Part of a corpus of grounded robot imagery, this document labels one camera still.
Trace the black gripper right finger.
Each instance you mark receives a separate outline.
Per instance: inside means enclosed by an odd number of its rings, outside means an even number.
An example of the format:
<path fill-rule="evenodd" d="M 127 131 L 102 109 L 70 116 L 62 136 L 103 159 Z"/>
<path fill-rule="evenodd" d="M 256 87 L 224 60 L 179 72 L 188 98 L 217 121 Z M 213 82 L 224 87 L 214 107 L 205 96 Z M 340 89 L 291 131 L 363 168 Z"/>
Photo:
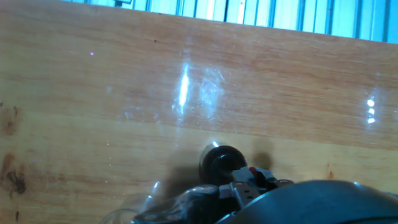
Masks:
<path fill-rule="evenodd" d="M 262 189 L 274 190 L 294 182 L 289 179 L 277 179 L 270 170 L 256 168 L 256 183 Z"/>

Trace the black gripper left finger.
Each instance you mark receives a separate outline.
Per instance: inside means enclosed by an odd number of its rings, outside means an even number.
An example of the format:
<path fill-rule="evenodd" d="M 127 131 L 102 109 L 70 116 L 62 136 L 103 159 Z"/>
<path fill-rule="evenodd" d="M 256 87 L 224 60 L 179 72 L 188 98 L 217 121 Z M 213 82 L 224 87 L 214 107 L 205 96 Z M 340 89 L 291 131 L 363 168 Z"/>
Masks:
<path fill-rule="evenodd" d="M 260 196 L 253 186 L 254 174 L 248 167 L 239 170 L 222 170 L 222 185 L 219 186 L 219 214 L 227 215 L 240 211 Z"/>

